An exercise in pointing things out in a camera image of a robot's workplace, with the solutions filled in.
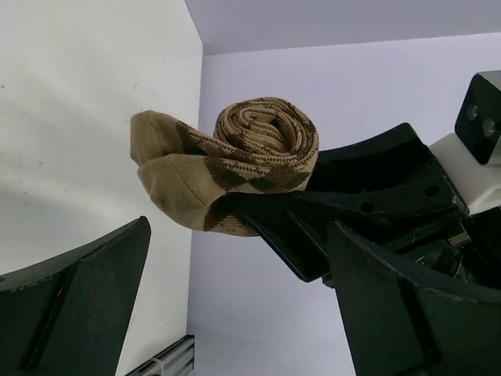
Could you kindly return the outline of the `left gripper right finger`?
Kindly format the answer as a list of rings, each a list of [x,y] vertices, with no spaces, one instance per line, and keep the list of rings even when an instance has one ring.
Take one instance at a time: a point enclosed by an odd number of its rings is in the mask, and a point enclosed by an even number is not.
[[[339,222],[326,251],[357,375],[498,375],[500,292],[453,279]]]

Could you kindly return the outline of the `beige argyle sock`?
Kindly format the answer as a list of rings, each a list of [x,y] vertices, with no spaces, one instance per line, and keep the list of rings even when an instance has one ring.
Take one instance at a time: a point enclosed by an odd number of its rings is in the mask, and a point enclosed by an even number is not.
[[[212,136],[153,110],[130,120],[130,156],[139,180],[165,215],[190,230],[256,236],[220,200],[230,193],[302,191],[318,155],[313,122],[276,97],[227,106]]]

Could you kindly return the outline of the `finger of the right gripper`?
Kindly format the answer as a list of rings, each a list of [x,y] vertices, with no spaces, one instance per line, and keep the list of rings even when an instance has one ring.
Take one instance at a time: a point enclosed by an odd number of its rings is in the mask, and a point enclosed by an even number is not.
[[[255,230],[304,282],[328,273],[327,227],[340,222],[367,240],[404,255],[443,237],[466,216],[455,193],[231,193],[224,208]]]
[[[373,192],[404,185],[435,166],[428,146],[408,123],[365,141],[319,152],[307,190]]]

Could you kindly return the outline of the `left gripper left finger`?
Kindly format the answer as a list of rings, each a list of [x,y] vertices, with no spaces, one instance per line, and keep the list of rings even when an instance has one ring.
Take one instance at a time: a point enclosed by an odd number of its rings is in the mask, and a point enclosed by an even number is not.
[[[144,216],[1,276],[3,375],[113,375],[146,263]]]

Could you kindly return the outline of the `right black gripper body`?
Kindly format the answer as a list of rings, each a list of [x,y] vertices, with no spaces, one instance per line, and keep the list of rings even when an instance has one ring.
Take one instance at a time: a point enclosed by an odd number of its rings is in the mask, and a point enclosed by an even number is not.
[[[471,214],[439,164],[389,169],[385,247],[472,284],[500,286],[500,210]]]

